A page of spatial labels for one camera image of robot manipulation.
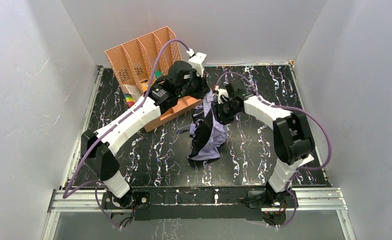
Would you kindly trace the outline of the lavender folding umbrella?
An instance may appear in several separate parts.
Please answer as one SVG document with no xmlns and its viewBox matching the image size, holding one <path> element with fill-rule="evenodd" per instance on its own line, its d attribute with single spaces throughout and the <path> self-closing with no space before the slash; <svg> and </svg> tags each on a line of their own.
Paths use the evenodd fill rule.
<svg viewBox="0 0 392 240">
<path fill-rule="evenodd" d="M 203 98 L 202 104 L 194 108 L 190 125 L 177 130 L 177 133 L 189 133 L 192 138 L 191 152 L 187 159 L 191 161 L 215 161 L 220 158 L 220 148 L 227 140 L 227 128 L 219 123 L 212 110 L 217 102 L 214 90 Z"/>
</svg>

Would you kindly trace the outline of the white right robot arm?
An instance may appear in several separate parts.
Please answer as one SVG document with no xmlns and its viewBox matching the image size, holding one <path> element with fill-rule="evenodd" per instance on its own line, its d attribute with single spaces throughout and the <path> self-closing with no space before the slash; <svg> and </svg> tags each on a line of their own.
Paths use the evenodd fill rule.
<svg viewBox="0 0 392 240">
<path fill-rule="evenodd" d="M 303 112 L 292 112 L 274 105 L 262 96 L 246 89 L 241 81 L 220 88 L 215 86 L 218 102 L 213 112 L 218 122 L 230 124 L 238 113 L 245 113 L 263 122 L 273 130 L 273 146 L 277 156 L 273 173 L 266 182 L 264 198 L 268 203 L 278 202 L 290 194 L 292 176 L 302 165 L 313 160 L 315 148 L 308 119 Z"/>
</svg>

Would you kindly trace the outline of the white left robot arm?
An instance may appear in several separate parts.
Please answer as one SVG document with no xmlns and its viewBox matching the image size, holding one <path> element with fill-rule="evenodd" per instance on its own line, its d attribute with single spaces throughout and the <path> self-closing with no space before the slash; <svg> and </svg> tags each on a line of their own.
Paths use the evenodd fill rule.
<svg viewBox="0 0 392 240">
<path fill-rule="evenodd" d="M 81 165 L 92 169 L 99 180 L 118 199 L 130 194 L 131 187 L 120 173 L 116 154 L 122 145 L 149 122 L 178 104 L 184 97 L 202 99 L 208 92 L 205 63 L 191 58 L 176 61 L 162 75 L 150 82 L 145 95 L 110 124 L 81 136 L 84 152 Z"/>
</svg>

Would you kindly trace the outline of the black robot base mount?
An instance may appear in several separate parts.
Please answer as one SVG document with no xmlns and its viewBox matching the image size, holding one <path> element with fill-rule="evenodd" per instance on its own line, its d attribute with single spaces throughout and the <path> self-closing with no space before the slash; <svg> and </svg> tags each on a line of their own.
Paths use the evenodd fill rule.
<svg viewBox="0 0 392 240">
<path fill-rule="evenodd" d="M 119 199 L 110 191 L 103 210 L 136 221 L 159 219 L 246 219 L 282 226 L 299 206 L 293 189 L 275 193 L 265 186 L 134 187 Z"/>
</svg>

